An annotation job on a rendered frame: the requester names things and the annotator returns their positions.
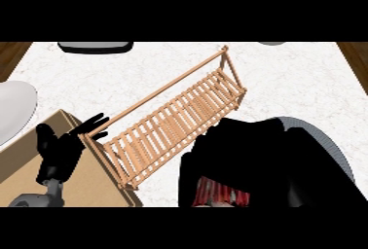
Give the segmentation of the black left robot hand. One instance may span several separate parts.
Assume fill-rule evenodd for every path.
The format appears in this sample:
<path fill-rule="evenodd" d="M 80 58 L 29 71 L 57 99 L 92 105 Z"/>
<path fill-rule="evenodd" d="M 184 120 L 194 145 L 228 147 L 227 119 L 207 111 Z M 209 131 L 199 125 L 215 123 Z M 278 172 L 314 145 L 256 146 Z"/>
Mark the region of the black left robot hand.
<path fill-rule="evenodd" d="M 61 183 L 66 183 L 70 180 L 79 164 L 82 152 L 86 148 L 79 135 L 91 133 L 108 121 L 110 118 L 100 113 L 61 137 L 57 136 L 49 124 L 37 125 L 37 152 L 43 158 L 36 177 L 36 182 L 40 185 L 52 179 L 58 180 Z"/>

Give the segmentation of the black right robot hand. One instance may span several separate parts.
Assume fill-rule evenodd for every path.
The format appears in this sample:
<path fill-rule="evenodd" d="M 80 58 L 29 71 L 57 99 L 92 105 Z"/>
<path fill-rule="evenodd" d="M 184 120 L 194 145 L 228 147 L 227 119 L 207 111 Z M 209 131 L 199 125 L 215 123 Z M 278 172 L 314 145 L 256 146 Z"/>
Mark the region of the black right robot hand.
<path fill-rule="evenodd" d="M 253 208 L 368 208 L 368 199 L 315 137 L 275 118 L 224 118 L 182 156 L 179 206 L 191 207 L 206 177 L 250 194 Z"/>

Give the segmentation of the red wrapper cupcake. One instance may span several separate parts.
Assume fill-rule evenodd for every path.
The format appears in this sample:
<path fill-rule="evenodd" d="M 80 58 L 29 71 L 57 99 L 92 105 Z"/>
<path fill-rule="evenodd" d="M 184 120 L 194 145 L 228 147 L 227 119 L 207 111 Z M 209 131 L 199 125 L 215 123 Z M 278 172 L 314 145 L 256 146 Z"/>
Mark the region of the red wrapper cupcake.
<path fill-rule="evenodd" d="M 196 207 L 247 207 L 250 193 L 246 193 L 212 179 L 201 177 L 193 205 Z"/>

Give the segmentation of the grey round placemat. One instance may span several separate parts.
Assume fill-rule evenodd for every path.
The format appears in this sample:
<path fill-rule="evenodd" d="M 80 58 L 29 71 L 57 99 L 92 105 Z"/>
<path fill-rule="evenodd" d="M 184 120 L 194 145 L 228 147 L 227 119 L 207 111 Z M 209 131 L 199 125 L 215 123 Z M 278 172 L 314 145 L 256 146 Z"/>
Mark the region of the grey round placemat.
<path fill-rule="evenodd" d="M 336 144 L 334 140 L 330 136 L 324 133 L 324 131 L 309 122 L 305 120 L 295 118 L 295 117 L 280 117 L 280 120 L 284 124 L 284 128 L 290 129 L 293 127 L 301 127 L 306 130 L 309 135 L 315 138 L 321 146 L 324 147 L 326 151 L 329 152 L 330 156 L 333 157 L 334 161 L 337 162 L 348 178 L 351 181 L 355 181 L 354 172 L 343 155 L 342 149 Z"/>

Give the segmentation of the wooden slatted tiered shelf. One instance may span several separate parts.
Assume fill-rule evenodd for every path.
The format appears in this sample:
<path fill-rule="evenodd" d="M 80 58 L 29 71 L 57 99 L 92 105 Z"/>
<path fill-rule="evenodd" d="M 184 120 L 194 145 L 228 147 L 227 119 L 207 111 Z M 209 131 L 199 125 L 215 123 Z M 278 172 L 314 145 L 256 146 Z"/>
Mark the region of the wooden slatted tiered shelf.
<path fill-rule="evenodd" d="M 230 49 L 222 48 L 209 59 L 221 61 L 219 68 L 111 141 L 98 143 L 92 139 L 110 127 L 107 124 L 80 137 L 123 190 L 138 189 L 241 104 L 247 88 L 238 79 Z"/>

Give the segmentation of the white plate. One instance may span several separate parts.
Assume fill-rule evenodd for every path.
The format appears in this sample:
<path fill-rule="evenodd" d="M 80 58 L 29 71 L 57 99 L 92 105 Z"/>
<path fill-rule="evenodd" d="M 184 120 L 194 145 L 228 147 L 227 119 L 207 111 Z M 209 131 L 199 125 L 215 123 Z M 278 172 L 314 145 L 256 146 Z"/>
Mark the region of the white plate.
<path fill-rule="evenodd" d="M 15 137 L 37 107 L 37 90 L 24 81 L 0 83 L 0 146 Z"/>

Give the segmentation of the dark grey appliance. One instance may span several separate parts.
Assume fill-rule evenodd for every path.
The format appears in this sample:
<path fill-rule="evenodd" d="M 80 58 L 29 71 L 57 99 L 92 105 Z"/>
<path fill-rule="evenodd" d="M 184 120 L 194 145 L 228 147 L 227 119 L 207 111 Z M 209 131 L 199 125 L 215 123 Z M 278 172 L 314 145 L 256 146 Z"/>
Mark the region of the dark grey appliance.
<path fill-rule="evenodd" d="M 58 46 L 66 53 L 110 54 L 129 52 L 133 42 L 60 42 Z"/>

